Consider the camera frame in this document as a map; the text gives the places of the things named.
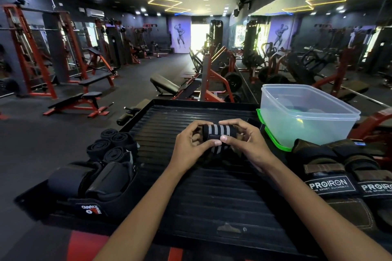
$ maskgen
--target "clear plastic container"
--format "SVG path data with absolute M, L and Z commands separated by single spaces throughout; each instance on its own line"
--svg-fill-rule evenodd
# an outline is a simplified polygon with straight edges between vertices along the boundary
M 361 112 L 309 85 L 267 84 L 260 113 L 277 141 L 292 148 L 297 138 L 318 145 L 345 139 Z

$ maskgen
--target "rectangular led light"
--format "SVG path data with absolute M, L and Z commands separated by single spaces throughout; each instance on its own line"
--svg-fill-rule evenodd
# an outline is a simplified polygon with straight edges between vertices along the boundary
M 345 2 L 346 0 L 305 0 L 307 4 L 310 6 L 329 4 L 329 3 L 338 3 Z
M 169 11 L 172 13 L 186 13 L 187 11 L 190 11 L 190 9 L 187 9 L 187 8 L 175 8 L 176 10 L 172 10 L 173 8 L 175 8 L 175 7 L 167 8 L 167 9 L 165 9 L 165 11 Z
M 165 0 L 165 1 L 173 2 L 174 4 L 160 4 L 160 3 L 156 3 L 154 1 L 156 1 L 156 0 L 150 0 L 148 2 L 148 4 L 159 5 L 159 6 L 164 6 L 164 7 L 173 7 L 173 6 L 177 6 L 182 3 L 181 1 L 177 1 L 177 0 Z
M 308 10 L 314 10 L 313 6 L 309 5 L 304 5 L 304 6 L 298 6 L 296 8 L 284 8 L 282 11 L 285 11 L 287 13 L 296 13 L 298 11 L 308 11 Z

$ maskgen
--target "person's right hand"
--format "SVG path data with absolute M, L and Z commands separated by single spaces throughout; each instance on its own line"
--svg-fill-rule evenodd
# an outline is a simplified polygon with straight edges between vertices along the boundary
M 243 134 L 243 140 L 231 136 L 222 135 L 220 140 L 225 144 L 238 148 L 253 163 L 261 169 L 279 161 L 270 151 L 265 140 L 257 127 L 241 119 L 224 120 L 220 125 L 234 125 L 238 133 Z

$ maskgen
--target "air conditioner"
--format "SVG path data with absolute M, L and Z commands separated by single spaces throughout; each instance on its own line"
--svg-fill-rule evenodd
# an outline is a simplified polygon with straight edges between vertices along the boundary
M 91 8 L 86 8 L 86 14 L 88 17 L 100 17 L 103 18 L 105 13 L 101 10 L 92 10 Z

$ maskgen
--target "green plastic lid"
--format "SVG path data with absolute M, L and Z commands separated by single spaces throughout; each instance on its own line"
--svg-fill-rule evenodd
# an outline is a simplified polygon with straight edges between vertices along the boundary
M 259 116 L 260 122 L 262 122 L 262 123 L 265 125 L 265 122 L 264 122 L 264 120 L 263 120 L 262 113 L 261 113 L 260 109 L 258 108 L 256 111 L 257 111 L 257 115 Z M 282 145 L 276 140 L 276 138 L 272 135 L 271 131 L 268 129 L 267 125 L 265 125 L 264 130 L 267 132 L 269 138 L 272 140 L 272 142 L 274 143 L 274 145 L 275 145 L 279 150 L 283 150 L 283 151 L 285 151 L 285 152 L 291 152 L 291 148 L 282 146 Z

